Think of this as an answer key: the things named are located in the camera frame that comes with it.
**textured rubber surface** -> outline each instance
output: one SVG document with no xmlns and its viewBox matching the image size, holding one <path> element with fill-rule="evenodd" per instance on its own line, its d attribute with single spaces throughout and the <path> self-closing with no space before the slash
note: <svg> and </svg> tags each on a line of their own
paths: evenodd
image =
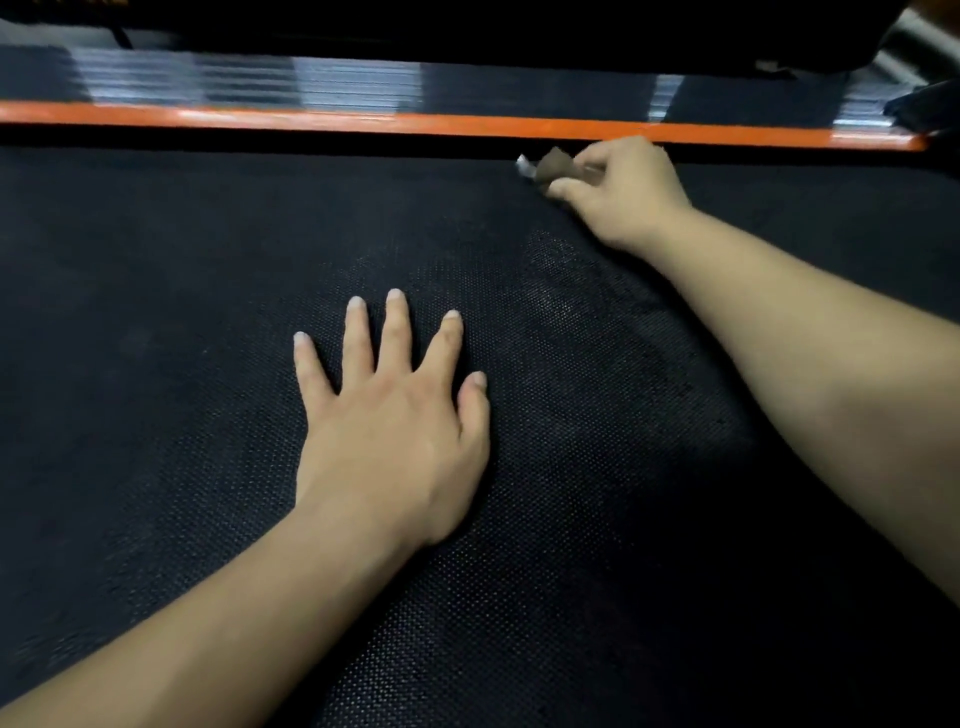
<svg viewBox="0 0 960 728">
<path fill-rule="evenodd" d="M 697 204 L 960 319 L 960 185 L 686 164 Z M 785 448 L 649 269 L 509 161 L 0 150 L 0 697 L 224 564 L 293 501 L 291 334 L 351 295 L 490 375 L 477 507 L 277 724 L 922 724 L 955 609 Z"/>
</svg>

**orange trim strip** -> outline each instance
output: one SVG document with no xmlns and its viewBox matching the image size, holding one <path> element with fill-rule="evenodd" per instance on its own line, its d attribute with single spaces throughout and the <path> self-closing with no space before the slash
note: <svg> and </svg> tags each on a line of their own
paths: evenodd
<svg viewBox="0 0 960 728">
<path fill-rule="evenodd" d="M 269 129 L 311 132 L 416 133 L 506 136 L 537 139 L 613 139 L 642 134 L 651 141 L 809 149 L 886 149 L 920 152 L 921 136 L 897 131 L 842 131 L 634 121 L 527 119 L 511 116 L 452 116 L 257 109 L 181 109 L 95 106 L 57 102 L 0 102 L 0 123 L 74 124 L 193 129 Z"/>
</svg>

